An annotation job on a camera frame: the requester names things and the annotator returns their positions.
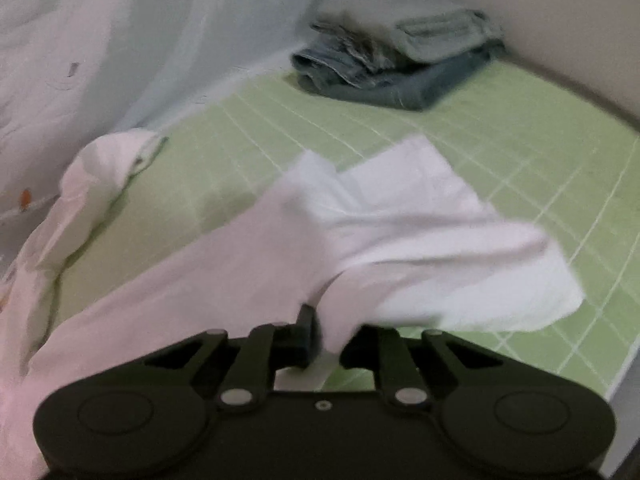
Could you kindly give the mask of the white garment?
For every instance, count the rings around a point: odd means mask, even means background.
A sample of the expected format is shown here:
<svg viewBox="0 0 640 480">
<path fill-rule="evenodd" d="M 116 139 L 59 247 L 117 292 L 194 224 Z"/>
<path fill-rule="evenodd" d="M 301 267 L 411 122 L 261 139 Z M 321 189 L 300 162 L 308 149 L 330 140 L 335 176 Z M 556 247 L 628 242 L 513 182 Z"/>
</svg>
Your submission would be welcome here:
<svg viewBox="0 0 640 480">
<path fill-rule="evenodd" d="M 584 301 L 556 240 L 501 217 L 424 136 L 410 136 L 344 172 L 303 154 L 230 223 L 51 328 L 65 261 L 159 145 L 131 130 L 83 148 L 2 278 L 3 478 L 46 471 L 32 419 L 54 390 L 211 328 L 244 336 L 311 304 L 321 361 L 302 384 L 316 388 L 363 324 L 540 330 Z"/>
</svg>

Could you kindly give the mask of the green grid cutting mat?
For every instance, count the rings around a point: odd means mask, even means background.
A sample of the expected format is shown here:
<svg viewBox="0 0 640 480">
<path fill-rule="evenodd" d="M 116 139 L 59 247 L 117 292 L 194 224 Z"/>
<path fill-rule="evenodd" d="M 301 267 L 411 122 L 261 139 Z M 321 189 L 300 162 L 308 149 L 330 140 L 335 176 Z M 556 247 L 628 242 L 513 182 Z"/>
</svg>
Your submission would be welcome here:
<svg viewBox="0 0 640 480">
<path fill-rule="evenodd" d="M 586 299 L 537 333 L 474 341 L 605 396 L 639 349 L 639 137 L 574 93 L 506 62 L 426 112 L 311 96 L 255 77 L 175 125 L 58 279 L 63 322 L 253 203 L 305 150 L 346 169 L 421 133 L 480 197 L 562 245 Z"/>
</svg>

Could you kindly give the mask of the folded blue jeans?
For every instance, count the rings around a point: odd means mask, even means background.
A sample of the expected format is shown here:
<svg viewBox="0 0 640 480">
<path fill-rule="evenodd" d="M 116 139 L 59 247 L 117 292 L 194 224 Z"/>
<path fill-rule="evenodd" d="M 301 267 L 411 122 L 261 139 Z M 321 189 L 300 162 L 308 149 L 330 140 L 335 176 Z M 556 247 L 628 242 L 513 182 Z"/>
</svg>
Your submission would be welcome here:
<svg viewBox="0 0 640 480">
<path fill-rule="evenodd" d="M 393 70 L 369 72 L 331 38 L 320 36 L 292 54 L 297 83 L 308 93 L 395 110 L 426 110 L 504 53 L 500 41 L 447 58 L 419 63 L 405 55 Z"/>
</svg>

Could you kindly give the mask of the folded plaid shirt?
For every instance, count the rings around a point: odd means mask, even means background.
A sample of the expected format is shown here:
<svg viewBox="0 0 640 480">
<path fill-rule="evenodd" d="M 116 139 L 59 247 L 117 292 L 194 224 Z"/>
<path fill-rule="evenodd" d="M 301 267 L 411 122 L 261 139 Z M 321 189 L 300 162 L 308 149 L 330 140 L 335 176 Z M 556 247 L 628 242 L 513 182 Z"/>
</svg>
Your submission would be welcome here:
<svg viewBox="0 0 640 480">
<path fill-rule="evenodd" d="M 393 70 L 404 60 L 404 57 L 397 50 L 363 32 L 350 32 L 341 26 L 321 23 L 312 23 L 310 27 L 324 38 L 331 38 L 339 44 L 349 56 L 362 64 L 369 72 Z"/>
</svg>

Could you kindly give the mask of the folded light green garment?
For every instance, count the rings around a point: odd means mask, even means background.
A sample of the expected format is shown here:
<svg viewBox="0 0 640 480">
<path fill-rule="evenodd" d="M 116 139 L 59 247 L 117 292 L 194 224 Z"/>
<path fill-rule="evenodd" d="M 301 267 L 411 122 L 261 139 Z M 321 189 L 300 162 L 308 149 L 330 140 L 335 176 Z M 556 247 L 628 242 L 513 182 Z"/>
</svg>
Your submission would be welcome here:
<svg viewBox="0 0 640 480">
<path fill-rule="evenodd" d="M 395 49 L 419 63 L 437 63 L 502 38 L 498 23 L 469 9 L 404 21 L 393 34 Z"/>
</svg>

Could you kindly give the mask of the light blue carrot-print sheet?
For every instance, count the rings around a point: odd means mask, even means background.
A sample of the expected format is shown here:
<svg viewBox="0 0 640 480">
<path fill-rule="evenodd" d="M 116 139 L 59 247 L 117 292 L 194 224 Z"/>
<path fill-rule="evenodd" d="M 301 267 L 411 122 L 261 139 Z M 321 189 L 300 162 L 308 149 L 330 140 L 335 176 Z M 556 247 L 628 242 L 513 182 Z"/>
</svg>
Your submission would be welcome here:
<svg viewBox="0 0 640 480">
<path fill-rule="evenodd" d="M 1 261 L 76 154 L 291 51 L 321 0 L 1 0 Z"/>
</svg>

